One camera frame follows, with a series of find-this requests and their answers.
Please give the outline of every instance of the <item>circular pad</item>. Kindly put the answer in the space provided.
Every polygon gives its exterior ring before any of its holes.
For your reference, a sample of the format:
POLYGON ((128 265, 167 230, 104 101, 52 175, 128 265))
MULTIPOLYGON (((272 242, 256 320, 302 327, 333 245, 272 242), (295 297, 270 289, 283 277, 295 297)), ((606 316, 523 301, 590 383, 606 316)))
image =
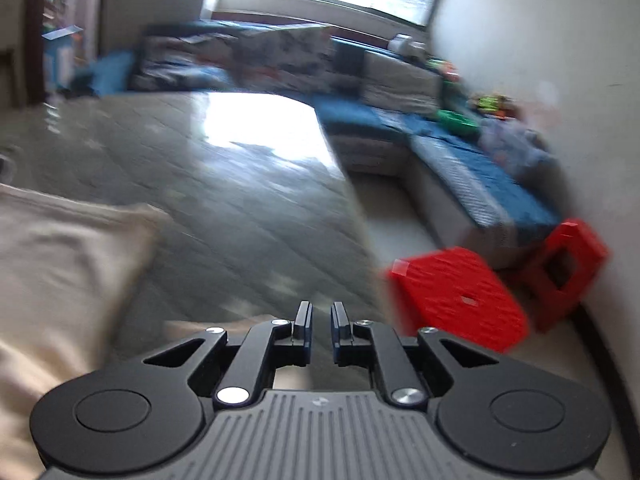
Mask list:
POLYGON ((508 358, 460 369, 436 420, 465 457, 523 476, 594 465, 609 436, 609 413, 595 394, 508 358))
POLYGON ((150 409, 149 401, 140 394, 105 390, 81 400, 76 406, 76 418, 89 430, 114 433, 137 426, 150 409))
POLYGON ((47 465, 120 476, 175 456, 203 422, 178 369, 128 362, 54 388, 35 405, 30 427, 47 465))
POLYGON ((491 403, 491 413, 510 430, 540 433, 562 422, 564 406, 543 392, 517 390, 496 397, 491 403))

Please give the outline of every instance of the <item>beige cushion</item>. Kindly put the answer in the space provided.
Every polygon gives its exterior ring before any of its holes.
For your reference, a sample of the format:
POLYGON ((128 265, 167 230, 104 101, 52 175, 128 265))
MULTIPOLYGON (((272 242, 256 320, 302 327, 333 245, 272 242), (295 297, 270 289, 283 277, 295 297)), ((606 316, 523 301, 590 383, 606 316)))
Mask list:
POLYGON ((428 70, 377 52, 365 52, 365 104, 435 118, 441 78, 428 70))
POLYGON ((148 205, 72 202, 0 184, 0 480, 43 471, 31 409, 102 364, 167 221, 148 205))

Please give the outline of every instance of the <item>throw pillow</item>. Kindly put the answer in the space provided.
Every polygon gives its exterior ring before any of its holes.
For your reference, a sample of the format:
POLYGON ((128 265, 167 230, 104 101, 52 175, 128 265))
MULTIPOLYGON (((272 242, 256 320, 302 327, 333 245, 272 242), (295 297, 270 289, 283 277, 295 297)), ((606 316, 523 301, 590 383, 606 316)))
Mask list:
POLYGON ((237 41, 217 33, 184 38, 149 36, 131 87, 140 91, 236 89, 237 41))
POLYGON ((478 146, 523 186, 533 186, 541 180, 555 160, 530 142, 530 130, 516 119, 484 119, 480 131, 478 146))
POLYGON ((365 52, 362 101, 376 108, 435 118, 442 79, 437 74, 377 52, 365 52))
POLYGON ((311 23, 241 34, 242 83, 256 91, 329 92, 332 27, 311 23))
POLYGON ((201 34, 185 38, 149 36, 143 62, 202 64, 232 70, 238 38, 226 34, 201 34))

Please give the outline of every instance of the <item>gray ribbed plate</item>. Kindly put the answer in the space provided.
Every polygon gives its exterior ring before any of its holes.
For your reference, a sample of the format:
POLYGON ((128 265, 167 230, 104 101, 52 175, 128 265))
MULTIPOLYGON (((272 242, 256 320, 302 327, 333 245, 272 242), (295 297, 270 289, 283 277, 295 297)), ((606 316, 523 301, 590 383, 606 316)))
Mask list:
MULTIPOLYGON (((75 476, 52 469, 46 480, 75 476)), ((421 412, 374 392, 268 390, 255 406, 218 414, 182 456, 137 480, 495 480, 462 460, 421 412)), ((590 471, 566 476, 595 480, 590 471)))

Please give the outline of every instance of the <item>fabric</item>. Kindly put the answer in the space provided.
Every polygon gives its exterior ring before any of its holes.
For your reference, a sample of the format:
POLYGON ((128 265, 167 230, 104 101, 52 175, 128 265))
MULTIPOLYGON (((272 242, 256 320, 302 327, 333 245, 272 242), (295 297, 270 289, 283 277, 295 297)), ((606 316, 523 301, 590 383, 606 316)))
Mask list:
POLYGON ((437 74, 384 54, 365 52, 365 104, 435 118, 441 94, 442 80, 437 74))
POLYGON ((0 479, 43 470, 29 432, 37 400, 100 366, 129 287, 168 216, 0 185, 0 479))
POLYGON ((312 99, 318 121, 329 135, 367 137, 406 144, 406 134, 385 124, 375 109, 352 98, 317 94, 312 99))
POLYGON ((201 34, 184 38, 150 36, 145 38, 148 62, 191 62, 231 69, 235 64, 237 38, 227 34, 201 34))
POLYGON ((211 33, 149 36, 131 87, 140 91, 233 90, 237 38, 211 33))
POLYGON ((452 192, 480 227, 497 225, 496 246, 524 247, 543 240, 559 216, 494 164, 479 148, 428 123, 410 138, 414 153, 452 192))
POLYGON ((131 86, 139 91, 235 90, 231 74, 215 66, 155 63, 146 65, 133 77, 131 86))
POLYGON ((478 146, 516 182, 532 185, 544 177, 554 158, 534 146, 535 138, 518 120, 482 120, 478 146))
POLYGON ((332 30, 330 25, 309 24, 242 32, 242 86, 266 92, 329 92, 332 30))
POLYGON ((97 96, 127 91, 129 74, 133 69, 136 56, 130 50, 112 52, 92 64, 94 77, 89 86, 91 93, 97 96))

